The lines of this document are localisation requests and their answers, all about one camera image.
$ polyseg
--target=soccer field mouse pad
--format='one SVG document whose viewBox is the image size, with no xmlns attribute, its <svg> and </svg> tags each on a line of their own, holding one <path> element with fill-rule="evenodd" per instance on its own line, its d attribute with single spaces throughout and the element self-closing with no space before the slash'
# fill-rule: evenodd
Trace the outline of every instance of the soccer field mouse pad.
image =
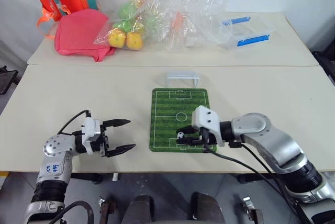
<svg viewBox="0 0 335 224">
<path fill-rule="evenodd" d="M 203 152 L 202 145 L 190 146 L 176 143 L 176 130 L 191 125 L 192 112 L 199 105 L 209 108 L 205 89 L 154 89 L 151 104 L 150 150 L 154 152 Z M 216 145 L 212 146 L 212 149 L 216 151 Z"/>
</svg>

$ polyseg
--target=table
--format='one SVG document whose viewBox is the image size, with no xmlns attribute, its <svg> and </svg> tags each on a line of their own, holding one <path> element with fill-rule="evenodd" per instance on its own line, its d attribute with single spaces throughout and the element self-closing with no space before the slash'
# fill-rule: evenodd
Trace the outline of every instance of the table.
<svg viewBox="0 0 335 224">
<path fill-rule="evenodd" d="M 252 13 L 232 13 L 244 16 Z M 275 28 L 269 41 L 238 49 L 221 47 L 189 48 L 182 52 L 117 50 L 102 62 L 91 57 L 62 56 L 53 40 L 44 39 L 28 64 L 108 65 L 108 66 L 318 66 L 282 13 L 261 13 Z"/>
<path fill-rule="evenodd" d="M 87 66 L 29 65 L 0 116 L 0 170 L 37 171 L 43 143 L 73 115 L 89 109 L 100 120 L 126 118 L 114 129 L 110 147 L 136 143 L 112 158 L 82 154 L 74 172 L 246 172 L 208 153 L 155 153 L 149 150 L 151 92 L 170 71 L 195 71 L 208 90 L 211 108 L 222 121 L 249 112 L 267 115 L 289 133 L 317 169 L 335 170 L 335 88 L 319 66 Z M 80 127 L 75 120 L 68 131 Z M 243 149 L 219 148 L 259 171 Z"/>
</svg>

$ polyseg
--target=black cable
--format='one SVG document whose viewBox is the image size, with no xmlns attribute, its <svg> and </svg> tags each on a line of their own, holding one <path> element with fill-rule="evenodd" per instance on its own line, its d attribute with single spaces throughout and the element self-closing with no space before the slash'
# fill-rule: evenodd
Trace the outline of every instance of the black cable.
<svg viewBox="0 0 335 224">
<path fill-rule="evenodd" d="M 82 206 L 83 208 L 86 209 L 87 211 L 87 224 L 93 224 L 94 222 L 94 215 L 93 215 L 93 209 L 90 206 L 89 203 L 83 201 L 83 200 L 78 200 L 75 201 L 74 203 L 69 204 L 67 207 L 65 207 L 62 211 L 60 211 L 50 222 L 49 224 L 55 224 L 56 221 L 58 221 L 59 219 L 61 219 L 63 217 L 63 215 L 68 212 L 69 210 L 71 210 L 72 208 L 74 208 L 75 206 Z"/>
<path fill-rule="evenodd" d="M 285 200 L 285 202 L 287 203 L 287 205 L 290 207 L 290 209 L 293 211 L 293 213 L 295 213 L 296 215 L 298 215 L 297 214 L 297 211 L 296 211 L 296 209 L 293 207 L 293 205 L 292 205 L 292 203 L 291 203 L 291 201 L 287 198 L 287 195 L 286 195 L 286 193 L 285 193 L 285 191 L 283 190 L 283 188 L 282 188 L 282 186 L 281 186 L 281 184 L 280 184 L 280 182 L 279 182 L 279 180 L 278 180 L 278 178 L 275 176 L 275 174 L 274 173 L 272 173 L 271 171 L 270 171 L 270 169 L 263 163 L 263 161 L 261 161 L 260 160 L 260 158 L 258 158 L 257 157 L 257 155 L 253 152 L 253 151 L 251 151 L 251 149 L 249 148 L 249 147 L 247 147 L 246 145 L 244 145 L 244 144 L 242 144 L 241 145 L 243 148 L 245 148 L 264 168 L 265 168 L 265 170 L 271 175 L 271 178 L 274 180 L 274 182 L 276 183 L 276 185 L 277 185 L 277 187 L 278 187 L 278 189 L 280 190 L 280 192 L 281 192 L 281 195 L 282 195 L 282 197 L 284 198 L 284 200 Z"/>
<path fill-rule="evenodd" d="M 71 135 L 71 134 L 69 134 L 69 133 L 64 133 L 64 132 L 62 132 L 62 131 L 63 131 L 63 130 L 65 129 L 65 127 L 68 126 L 69 123 L 71 123 L 75 118 L 77 118 L 78 116 L 80 116 L 81 114 L 84 114 L 84 113 L 86 113 L 86 116 L 90 116 L 90 111 L 89 111 L 89 110 L 83 110 L 83 111 L 81 111 L 80 113 L 74 115 L 68 122 L 66 122 L 66 124 L 65 124 L 65 125 L 58 131 L 57 134 Z"/>
<path fill-rule="evenodd" d="M 252 172 L 258 174 L 258 176 L 261 177 L 265 182 L 267 182 L 267 183 L 268 183 L 268 184 L 269 184 L 269 185 L 270 185 L 270 186 L 271 186 L 277 193 L 279 193 L 279 195 L 282 195 L 282 194 L 278 191 L 278 189 L 275 188 L 275 187 L 269 182 L 269 180 L 268 180 L 267 178 L 265 178 L 261 173 L 259 173 L 258 171 L 256 171 L 254 168 L 248 166 L 247 164 L 244 164 L 243 162 L 241 162 L 241 161 L 239 161 L 239 160 L 236 160 L 236 159 L 231 158 L 231 157 L 228 157 L 228 156 L 221 155 L 221 154 L 219 154 L 219 153 L 213 151 L 213 150 L 208 146 L 208 144 L 204 144 L 204 147 L 205 147 L 205 149 L 206 149 L 208 152 L 214 154 L 214 155 L 217 156 L 217 157 L 220 157 L 220 158 L 225 159 L 225 160 L 230 160 L 230 161 L 232 161 L 232 162 L 238 163 L 238 164 L 243 165 L 244 167 L 250 169 Z"/>
</svg>

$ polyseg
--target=clear plastic box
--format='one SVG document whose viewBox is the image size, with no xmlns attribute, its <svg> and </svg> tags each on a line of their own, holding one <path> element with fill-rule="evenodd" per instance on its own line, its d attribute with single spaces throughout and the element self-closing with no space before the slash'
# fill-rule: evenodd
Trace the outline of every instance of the clear plastic box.
<svg viewBox="0 0 335 224">
<path fill-rule="evenodd" d="M 269 40 L 274 27 L 261 15 L 232 17 L 222 21 L 222 26 L 231 26 L 232 34 L 226 48 L 238 48 L 251 43 Z"/>
</svg>

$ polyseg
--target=pink bag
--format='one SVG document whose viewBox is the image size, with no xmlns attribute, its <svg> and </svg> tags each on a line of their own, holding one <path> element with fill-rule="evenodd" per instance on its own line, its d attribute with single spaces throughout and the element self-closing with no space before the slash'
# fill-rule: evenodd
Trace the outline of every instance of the pink bag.
<svg viewBox="0 0 335 224">
<path fill-rule="evenodd" d="M 63 16 L 56 31 L 54 48 L 61 55 L 90 55 L 96 62 L 102 61 L 106 55 L 113 55 L 115 48 L 93 44 L 107 19 L 95 9 Z"/>
</svg>

